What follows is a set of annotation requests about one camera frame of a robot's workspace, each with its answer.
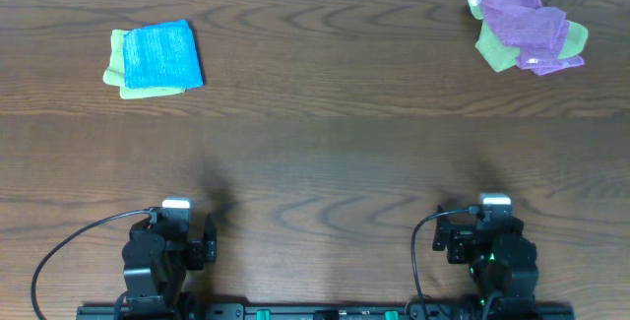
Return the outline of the purple microfiber cloth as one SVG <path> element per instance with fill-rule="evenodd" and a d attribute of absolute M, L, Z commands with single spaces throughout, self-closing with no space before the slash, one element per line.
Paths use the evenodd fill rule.
<path fill-rule="evenodd" d="M 557 50 L 566 39 L 566 13 L 541 0 L 481 0 L 481 13 L 503 45 Z"/>

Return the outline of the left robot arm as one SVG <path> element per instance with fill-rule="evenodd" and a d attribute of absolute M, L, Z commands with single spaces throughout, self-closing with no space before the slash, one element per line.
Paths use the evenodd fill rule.
<path fill-rule="evenodd" d="M 191 238 L 191 211 L 150 207 L 148 217 L 133 224 L 122 250 L 127 290 L 113 307 L 113 318 L 179 319 L 206 317 L 205 306 L 182 290 L 189 271 L 202 271 L 218 256 L 217 228 L 211 214 L 203 235 Z"/>

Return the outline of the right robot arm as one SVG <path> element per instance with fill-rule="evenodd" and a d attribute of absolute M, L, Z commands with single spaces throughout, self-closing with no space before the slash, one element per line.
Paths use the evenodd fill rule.
<path fill-rule="evenodd" d="M 447 262 L 466 265 L 479 295 L 464 297 L 452 319 L 508 319 L 535 315 L 538 280 L 536 245 L 523 236 L 524 222 L 509 204 L 463 209 L 474 224 L 454 224 L 457 212 L 437 209 L 432 249 L 447 252 Z"/>

